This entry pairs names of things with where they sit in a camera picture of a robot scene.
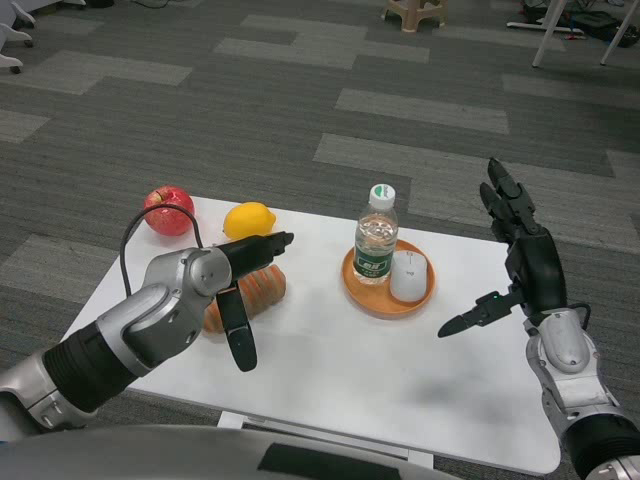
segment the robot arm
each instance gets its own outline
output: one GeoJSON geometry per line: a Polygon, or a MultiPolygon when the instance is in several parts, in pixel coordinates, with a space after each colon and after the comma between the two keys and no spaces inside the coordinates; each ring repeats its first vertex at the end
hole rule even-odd
{"type": "Polygon", "coordinates": [[[186,349],[214,298],[236,364],[242,371],[255,368],[253,334],[236,281],[269,265],[292,240],[293,234],[281,232],[153,259],[139,291],[0,374],[0,428],[13,431],[13,438],[3,439],[86,425],[107,400],[186,349]],[[15,414],[20,408],[32,421],[3,416],[3,410],[15,414]]]}
{"type": "Polygon", "coordinates": [[[439,337],[486,326],[520,305],[527,315],[527,360],[542,386],[542,406],[582,479],[640,479],[640,433],[625,416],[599,372],[600,354],[583,330],[577,306],[567,305],[560,257],[549,231],[533,218],[526,189],[495,159],[495,188],[480,186],[491,229],[509,245],[509,294],[492,292],[447,322],[439,337]]]}

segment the apple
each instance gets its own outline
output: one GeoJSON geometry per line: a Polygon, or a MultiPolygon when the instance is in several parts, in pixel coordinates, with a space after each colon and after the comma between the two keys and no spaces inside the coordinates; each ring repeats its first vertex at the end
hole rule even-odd
{"type": "MultiPolygon", "coordinates": [[[[162,203],[177,205],[185,208],[191,214],[195,214],[193,200],[191,200],[189,194],[180,187],[165,185],[156,188],[144,199],[144,208],[162,203]]],[[[177,237],[178,235],[186,233],[192,226],[189,217],[174,208],[158,208],[147,213],[144,219],[153,230],[171,237],[177,237]]]]}

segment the stool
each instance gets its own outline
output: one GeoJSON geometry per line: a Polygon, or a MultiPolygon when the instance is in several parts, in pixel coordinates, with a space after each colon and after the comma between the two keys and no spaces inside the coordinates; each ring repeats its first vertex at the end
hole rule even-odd
{"type": "Polygon", "coordinates": [[[387,5],[382,10],[382,19],[386,20],[389,11],[400,15],[402,31],[407,33],[415,33],[418,23],[425,18],[438,17],[440,26],[443,27],[447,21],[447,2],[448,0],[387,0],[387,5]]]}

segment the gray carpet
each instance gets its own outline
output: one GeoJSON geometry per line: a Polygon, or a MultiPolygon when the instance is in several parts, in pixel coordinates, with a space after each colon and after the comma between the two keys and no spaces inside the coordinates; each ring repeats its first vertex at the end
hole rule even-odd
{"type": "MultiPolygon", "coordinates": [[[[533,70],[539,34],[504,28],[517,1],[450,0],[448,25],[416,35],[381,3],[119,0],[38,16],[36,48],[6,46],[25,67],[0,71],[0,368],[60,339],[157,185],[356,218],[384,179],[402,226],[489,239],[476,192],[496,155],[556,234],[606,380],[638,419],[640,47],[601,68],[604,43],[557,36],[533,70]]],[[[217,418],[128,393],[98,424],[217,418]]],[[[547,478],[577,477],[563,460],[547,478]]]]}

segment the water bottle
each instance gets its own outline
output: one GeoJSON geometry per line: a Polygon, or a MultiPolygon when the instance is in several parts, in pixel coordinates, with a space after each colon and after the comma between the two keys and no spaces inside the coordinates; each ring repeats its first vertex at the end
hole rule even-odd
{"type": "Polygon", "coordinates": [[[379,184],[371,189],[369,205],[358,220],[353,273],[366,285],[384,283],[391,271],[391,260],[398,239],[398,217],[393,209],[396,191],[379,184]]]}

